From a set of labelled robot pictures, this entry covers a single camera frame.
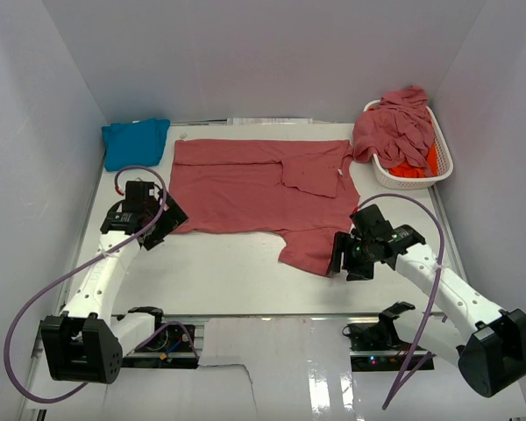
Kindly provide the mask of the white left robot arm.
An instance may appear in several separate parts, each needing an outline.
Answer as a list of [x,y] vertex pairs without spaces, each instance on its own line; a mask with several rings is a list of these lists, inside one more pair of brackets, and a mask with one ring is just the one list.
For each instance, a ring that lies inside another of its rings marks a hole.
[[49,373],[55,381],[113,383],[123,359],[136,349],[157,350],[167,342],[163,310],[134,307],[116,316],[113,306],[131,262],[161,244],[187,221],[176,201],[155,182],[128,181],[124,198],[100,227],[97,262],[58,316],[40,332]]

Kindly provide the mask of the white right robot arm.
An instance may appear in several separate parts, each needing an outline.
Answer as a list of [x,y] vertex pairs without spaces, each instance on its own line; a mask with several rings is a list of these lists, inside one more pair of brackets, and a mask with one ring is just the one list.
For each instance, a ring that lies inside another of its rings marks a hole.
[[351,220],[351,232],[334,237],[328,274],[345,271],[349,281],[369,281],[382,263],[429,298],[425,310],[400,301],[381,311],[373,325],[347,325],[352,350],[422,348],[425,359],[446,360],[484,397],[526,375],[526,313],[485,298],[438,262],[419,232],[393,227],[377,205],[354,212]]

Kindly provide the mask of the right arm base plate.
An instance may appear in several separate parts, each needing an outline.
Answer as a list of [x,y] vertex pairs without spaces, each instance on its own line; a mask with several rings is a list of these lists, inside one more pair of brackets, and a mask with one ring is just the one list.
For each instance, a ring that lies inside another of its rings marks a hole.
[[353,373],[396,373],[409,354],[410,343],[389,339],[379,330],[377,324],[350,323],[341,331],[350,341]]

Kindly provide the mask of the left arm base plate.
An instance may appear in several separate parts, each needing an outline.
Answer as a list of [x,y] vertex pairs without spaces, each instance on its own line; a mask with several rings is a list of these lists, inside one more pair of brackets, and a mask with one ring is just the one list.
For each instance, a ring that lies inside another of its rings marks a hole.
[[148,345],[132,352],[123,360],[122,367],[143,369],[197,369],[198,359],[193,349],[201,354],[204,328],[185,324],[189,337],[179,325],[170,325]]

